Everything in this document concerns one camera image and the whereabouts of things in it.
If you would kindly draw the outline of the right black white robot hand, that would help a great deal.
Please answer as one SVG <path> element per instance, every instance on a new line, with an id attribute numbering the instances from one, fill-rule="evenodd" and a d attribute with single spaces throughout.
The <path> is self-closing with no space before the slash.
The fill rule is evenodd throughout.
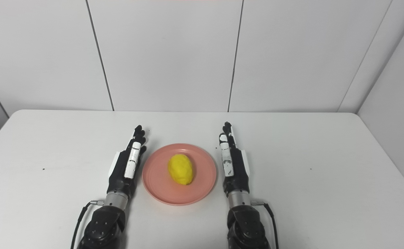
<path id="1" fill-rule="evenodd" d="M 234 191 L 249 193 L 248 158 L 245 150 L 240 150 L 236 145 L 231 123 L 224 123 L 218 140 L 224 172 L 224 193 L 226 196 Z"/>

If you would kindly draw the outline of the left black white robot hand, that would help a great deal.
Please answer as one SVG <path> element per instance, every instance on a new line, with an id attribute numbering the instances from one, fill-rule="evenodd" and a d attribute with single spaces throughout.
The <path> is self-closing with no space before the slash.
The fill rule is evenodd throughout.
<path id="1" fill-rule="evenodd" d="M 126 150 L 116 155 L 116 160 L 112 163 L 112 173 L 109 175 L 107 194 L 122 193 L 129 199 L 134 195 L 137 187 L 137 171 L 140 168 L 142 155 L 147 149 L 145 134 L 142 126 L 138 125 L 134 129 Z"/>

